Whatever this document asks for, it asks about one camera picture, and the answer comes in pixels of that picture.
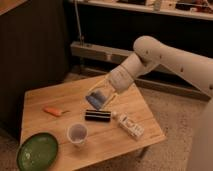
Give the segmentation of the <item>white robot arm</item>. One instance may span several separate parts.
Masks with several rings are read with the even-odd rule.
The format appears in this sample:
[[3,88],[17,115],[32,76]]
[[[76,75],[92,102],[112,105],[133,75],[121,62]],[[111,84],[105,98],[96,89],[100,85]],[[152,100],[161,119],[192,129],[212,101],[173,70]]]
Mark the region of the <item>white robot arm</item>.
[[86,95],[97,110],[140,76],[163,65],[210,97],[197,123],[186,171],[213,171],[213,59],[167,46],[151,36],[137,38],[133,53]]

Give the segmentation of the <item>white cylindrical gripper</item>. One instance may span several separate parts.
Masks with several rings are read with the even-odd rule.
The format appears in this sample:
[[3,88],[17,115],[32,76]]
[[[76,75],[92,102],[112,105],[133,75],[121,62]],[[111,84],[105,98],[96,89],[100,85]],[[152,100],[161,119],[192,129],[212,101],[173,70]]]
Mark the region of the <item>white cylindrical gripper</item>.
[[[108,81],[115,89],[115,91],[120,94],[126,91],[134,82],[134,77],[130,72],[122,65],[117,66],[111,70],[108,74]],[[106,102],[103,104],[105,108],[110,104],[117,96],[117,93],[113,92],[109,95]],[[96,98],[108,96],[107,83],[105,80],[98,81],[95,83],[88,91],[88,94]]]

